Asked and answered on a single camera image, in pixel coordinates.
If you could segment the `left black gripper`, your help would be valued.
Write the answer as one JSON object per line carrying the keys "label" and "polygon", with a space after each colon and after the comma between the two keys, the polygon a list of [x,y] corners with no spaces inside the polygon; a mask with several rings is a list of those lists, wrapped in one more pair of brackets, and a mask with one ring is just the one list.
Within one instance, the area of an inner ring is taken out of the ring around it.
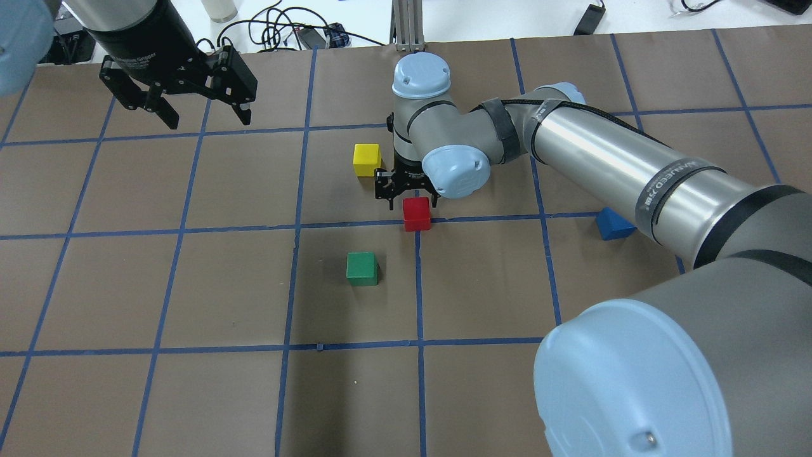
{"label": "left black gripper", "polygon": [[211,54],[200,50],[174,6],[154,6],[124,29],[101,31],[99,43],[108,52],[99,78],[124,108],[142,108],[177,130],[179,114],[163,95],[197,93],[229,105],[241,124],[251,124],[255,75],[231,44]]}

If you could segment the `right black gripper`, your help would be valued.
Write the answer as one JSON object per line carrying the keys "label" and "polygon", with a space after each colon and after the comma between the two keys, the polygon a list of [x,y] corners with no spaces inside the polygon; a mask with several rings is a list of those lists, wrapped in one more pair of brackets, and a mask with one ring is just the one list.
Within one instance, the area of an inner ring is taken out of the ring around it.
{"label": "right black gripper", "polygon": [[383,168],[375,171],[374,197],[377,200],[388,200],[389,211],[394,211],[398,196],[408,190],[427,191],[432,208],[437,208],[438,200],[441,199],[420,164],[409,165],[398,162],[391,171]]}

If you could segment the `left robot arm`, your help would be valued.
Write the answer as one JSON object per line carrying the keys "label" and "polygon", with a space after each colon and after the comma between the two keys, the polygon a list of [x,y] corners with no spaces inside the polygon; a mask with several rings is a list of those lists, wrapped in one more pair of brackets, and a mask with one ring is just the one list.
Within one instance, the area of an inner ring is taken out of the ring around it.
{"label": "left robot arm", "polygon": [[[20,92],[53,41],[58,1],[1,3],[2,96]],[[105,50],[101,83],[128,110],[159,116],[171,129],[179,114],[166,95],[205,96],[252,121],[258,80],[231,44],[200,50],[170,1],[67,1],[65,6]]]}

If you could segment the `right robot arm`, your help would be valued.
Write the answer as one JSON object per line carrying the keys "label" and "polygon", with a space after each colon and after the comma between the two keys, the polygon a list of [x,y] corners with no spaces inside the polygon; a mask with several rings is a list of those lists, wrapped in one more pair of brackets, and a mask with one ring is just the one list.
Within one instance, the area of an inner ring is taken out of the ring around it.
{"label": "right robot arm", "polygon": [[530,154],[692,268],[584,310],[540,342],[534,390],[554,456],[810,455],[810,194],[685,156],[560,82],[467,114],[435,54],[395,65],[392,200],[410,180],[462,199]]}

